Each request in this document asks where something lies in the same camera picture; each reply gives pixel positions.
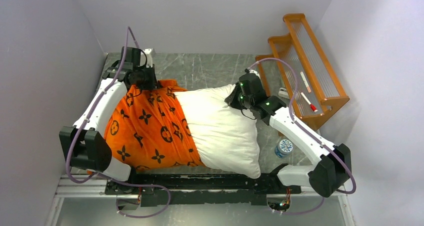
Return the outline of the red capped white marker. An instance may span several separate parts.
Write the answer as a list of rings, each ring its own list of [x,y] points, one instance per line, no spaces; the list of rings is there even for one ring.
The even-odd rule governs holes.
[[[303,99],[307,102],[307,104],[309,105],[309,107],[310,107],[310,109],[314,112],[314,113],[316,113],[316,112],[318,112],[318,110],[317,110],[317,108],[316,108],[316,106],[307,98],[307,96],[303,93],[303,92],[300,92],[300,95],[303,97]]]

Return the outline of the blue capped plastic bottle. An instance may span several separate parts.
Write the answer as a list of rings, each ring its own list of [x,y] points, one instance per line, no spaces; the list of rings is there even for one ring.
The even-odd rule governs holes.
[[[274,148],[274,153],[279,158],[284,158],[292,153],[294,145],[288,139],[280,139]]]

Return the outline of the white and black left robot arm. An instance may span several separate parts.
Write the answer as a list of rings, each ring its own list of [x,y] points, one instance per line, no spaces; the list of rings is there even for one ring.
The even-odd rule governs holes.
[[[120,59],[104,70],[96,95],[83,115],[73,126],[61,129],[59,139],[69,179],[85,182],[72,177],[71,169],[78,168],[118,181],[124,193],[137,190],[139,180],[131,175],[134,169],[113,157],[104,132],[117,104],[131,87],[141,91],[159,88],[153,62],[155,54],[154,49],[123,47]]]

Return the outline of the small white box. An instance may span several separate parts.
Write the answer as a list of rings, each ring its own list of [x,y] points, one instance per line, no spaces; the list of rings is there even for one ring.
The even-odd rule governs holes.
[[[279,95],[280,97],[282,97],[282,98],[290,99],[290,96],[289,96],[289,94],[288,94],[288,92],[287,92],[286,88],[279,88],[279,90],[278,90],[278,95]]]

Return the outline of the white pink test strip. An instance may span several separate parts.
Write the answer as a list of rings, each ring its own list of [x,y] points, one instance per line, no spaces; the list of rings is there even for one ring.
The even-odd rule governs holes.
[[[311,90],[311,87],[310,87],[310,85],[309,85],[309,82],[308,82],[307,77],[305,76],[304,72],[303,72],[303,71],[301,71],[301,72],[300,72],[300,75],[301,75],[301,78],[302,78],[302,80],[303,80],[303,83],[304,83],[304,85],[305,85],[305,88],[306,88],[307,92],[308,92],[308,93],[311,93],[311,92],[312,92],[312,90]]]

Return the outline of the orange wooden shelf rack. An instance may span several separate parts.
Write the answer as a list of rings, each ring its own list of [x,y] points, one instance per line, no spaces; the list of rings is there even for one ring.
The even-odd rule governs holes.
[[[271,53],[256,60],[278,58],[278,75],[288,96],[294,96],[294,114],[314,130],[320,129],[349,101],[328,57],[304,14],[282,18],[288,33],[268,38]]]

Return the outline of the white pillow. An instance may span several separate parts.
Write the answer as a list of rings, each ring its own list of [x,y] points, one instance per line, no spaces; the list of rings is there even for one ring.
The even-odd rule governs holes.
[[[225,98],[234,84],[176,92],[201,162],[208,168],[259,178],[260,147],[249,110],[230,107]]]

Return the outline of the orange patterned pillowcase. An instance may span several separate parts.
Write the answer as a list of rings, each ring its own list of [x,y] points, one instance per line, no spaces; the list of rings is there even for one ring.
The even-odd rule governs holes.
[[[137,171],[202,165],[176,97],[186,89],[176,80],[159,84],[151,91],[131,86],[119,101],[104,134],[113,157]]]

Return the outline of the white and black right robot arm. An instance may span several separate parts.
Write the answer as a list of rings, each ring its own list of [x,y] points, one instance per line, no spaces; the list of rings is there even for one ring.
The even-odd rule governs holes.
[[[329,197],[341,192],[340,187],[348,180],[353,185],[350,193],[355,192],[350,149],[322,138],[294,116],[279,97],[267,96],[259,76],[243,74],[225,102],[242,112],[249,110],[254,119],[282,133],[310,160],[310,166],[287,165],[278,169],[269,183],[274,192],[281,193],[288,186],[307,186],[320,196]]]

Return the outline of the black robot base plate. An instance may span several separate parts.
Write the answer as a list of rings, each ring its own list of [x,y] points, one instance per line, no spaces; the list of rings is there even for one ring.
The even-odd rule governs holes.
[[[137,174],[133,186],[107,182],[106,195],[141,196],[142,207],[169,204],[249,203],[267,205],[270,195],[299,194],[300,186],[284,186],[275,173],[252,179],[242,174]]]

